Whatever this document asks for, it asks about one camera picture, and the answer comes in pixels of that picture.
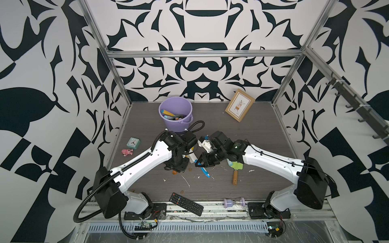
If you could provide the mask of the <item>light green small trowel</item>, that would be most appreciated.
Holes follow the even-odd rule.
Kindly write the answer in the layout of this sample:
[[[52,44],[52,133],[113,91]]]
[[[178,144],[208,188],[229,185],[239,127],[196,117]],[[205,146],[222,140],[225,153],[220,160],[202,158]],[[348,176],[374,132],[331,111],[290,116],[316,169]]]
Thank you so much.
[[[244,164],[239,162],[232,162],[230,167],[234,169],[233,173],[233,185],[238,184],[238,171],[243,169]]]

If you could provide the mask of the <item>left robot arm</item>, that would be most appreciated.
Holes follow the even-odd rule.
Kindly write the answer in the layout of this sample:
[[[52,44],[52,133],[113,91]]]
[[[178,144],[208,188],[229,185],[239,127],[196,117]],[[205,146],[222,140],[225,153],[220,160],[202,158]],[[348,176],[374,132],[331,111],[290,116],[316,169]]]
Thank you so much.
[[[197,139],[193,125],[175,133],[165,129],[153,141],[150,148],[134,159],[108,170],[100,168],[95,175],[93,190],[76,209],[73,221],[81,223],[99,214],[109,219],[131,212],[148,217],[153,203],[144,192],[129,192],[129,188],[153,168],[164,164],[167,171],[184,172],[189,164],[191,149]]]

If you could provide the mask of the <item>white blue cleaning brush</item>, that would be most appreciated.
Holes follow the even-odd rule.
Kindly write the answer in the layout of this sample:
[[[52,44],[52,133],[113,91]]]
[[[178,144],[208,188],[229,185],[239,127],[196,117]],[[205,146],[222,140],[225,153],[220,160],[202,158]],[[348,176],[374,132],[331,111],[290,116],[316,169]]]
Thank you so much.
[[[196,157],[196,155],[194,153],[191,153],[191,154],[187,155],[186,157],[189,158],[189,162],[192,164],[195,164],[198,161],[198,158]],[[200,167],[200,169],[202,170],[202,172],[205,174],[206,177],[210,178],[208,171],[204,167]]]

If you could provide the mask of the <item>green trowel yellow handle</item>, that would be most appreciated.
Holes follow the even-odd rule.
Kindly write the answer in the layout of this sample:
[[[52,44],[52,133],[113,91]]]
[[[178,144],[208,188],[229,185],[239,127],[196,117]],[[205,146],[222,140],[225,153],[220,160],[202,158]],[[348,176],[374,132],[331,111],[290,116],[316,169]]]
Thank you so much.
[[[161,109],[161,115],[169,115],[169,116],[175,116],[173,113],[169,112],[169,111],[166,111],[164,109]]]

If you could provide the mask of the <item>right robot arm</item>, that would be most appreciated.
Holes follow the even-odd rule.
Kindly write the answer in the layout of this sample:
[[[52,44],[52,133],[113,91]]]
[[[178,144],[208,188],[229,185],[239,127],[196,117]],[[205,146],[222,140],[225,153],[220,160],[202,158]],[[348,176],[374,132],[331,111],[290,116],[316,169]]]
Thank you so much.
[[[198,146],[205,152],[195,163],[197,167],[213,167],[223,160],[230,160],[265,169],[292,183],[282,190],[271,191],[264,203],[250,203],[248,207],[252,219],[289,219],[293,207],[322,209],[327,190],[332,196],[338,196],[335,181],[313,158],[299,160],[284,157],[263,150],[248,140],[232,141],[221,131],[209,137],[202,136]]]

